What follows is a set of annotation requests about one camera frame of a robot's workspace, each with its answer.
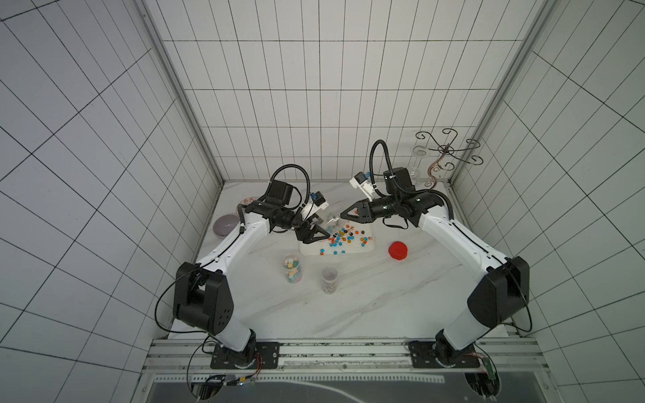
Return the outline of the clear lollipop jar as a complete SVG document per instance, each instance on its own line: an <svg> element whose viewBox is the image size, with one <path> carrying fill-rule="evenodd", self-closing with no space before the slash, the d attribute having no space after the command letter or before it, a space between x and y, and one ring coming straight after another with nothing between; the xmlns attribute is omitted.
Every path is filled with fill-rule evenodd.
<svg viewBox="0 0 645 403"><path fill-rule="evenodd" d="M333 213L321 214L320 219L321 227L329 234L329 238L335 237L336 233L342 227L339 216Z"/></svg>

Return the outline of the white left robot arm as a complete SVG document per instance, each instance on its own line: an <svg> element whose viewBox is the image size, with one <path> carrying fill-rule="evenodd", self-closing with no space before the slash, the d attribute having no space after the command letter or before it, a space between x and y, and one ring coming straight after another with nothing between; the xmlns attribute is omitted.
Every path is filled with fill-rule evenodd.
<svg viewBox="0 0 645 403"><path fill-rule="evenodd" d="M296 189L280 181L278 175L294 169L303 174L306 191L299 204L289 207ZM208 255L196 263L184 263L173 284L173 317L204 332L220 347L250 360L255 354L255 332L234 315L233 294L228 283L231 274L273 230L295 233L302 244L316 243L329 237L318 223L317 212L329 204L322 193L311 192L307 171L297 164L279 167L270 177L265 192L249 204L237 206L239 222L232 232Z"/></svg>

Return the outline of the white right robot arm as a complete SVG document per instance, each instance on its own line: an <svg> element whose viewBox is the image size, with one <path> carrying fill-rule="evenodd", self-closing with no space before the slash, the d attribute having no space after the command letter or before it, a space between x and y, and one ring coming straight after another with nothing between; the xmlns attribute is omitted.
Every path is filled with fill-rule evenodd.
<svg viewBox="0 0 645 403"><path fill-rule="evenodd" d="M528 307L530 268L523 258L495 250L455 218L453 205L441 191L418 190L409 172L386 163L386 189L376 186L372 172L350 181L365 198L340 214L354 223L403 218L443 245L470 272L476 286L460 315L435 337L437 360L448 367L488 332Z"/></svg>

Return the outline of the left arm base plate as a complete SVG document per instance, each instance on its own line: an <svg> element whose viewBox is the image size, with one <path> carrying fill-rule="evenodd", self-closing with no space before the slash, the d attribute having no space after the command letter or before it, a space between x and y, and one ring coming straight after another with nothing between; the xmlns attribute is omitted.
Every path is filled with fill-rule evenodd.
<svg viewBox="0 0 645 403"><path fill-rule="evenodd" d="M241 352L216 347L212 353L211 369L276 369L280 358L281 344L278 342L251 342Z"/></svg>

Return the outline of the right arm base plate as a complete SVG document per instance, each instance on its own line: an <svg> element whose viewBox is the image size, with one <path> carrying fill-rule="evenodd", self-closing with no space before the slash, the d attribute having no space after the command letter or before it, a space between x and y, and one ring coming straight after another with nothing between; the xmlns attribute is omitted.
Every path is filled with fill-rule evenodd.
<svg viewBox="0 0 645 403"><path fill-rule="evenodd" d="M480 359L475 345L464 349L453 349L445 341L411 341L406 344L415 369L479 369Z"/></svg>

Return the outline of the red jar lid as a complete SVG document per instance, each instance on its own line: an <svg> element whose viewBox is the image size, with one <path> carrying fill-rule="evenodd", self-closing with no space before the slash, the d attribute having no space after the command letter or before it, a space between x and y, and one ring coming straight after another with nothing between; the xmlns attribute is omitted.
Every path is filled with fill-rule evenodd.
<svg viewBox="0 0 645 403"><path fill-rule="evenodd" d="M408 256L408 247L403 242L393 242L388 248L388 254L394 260L405 260Z"/></svg>

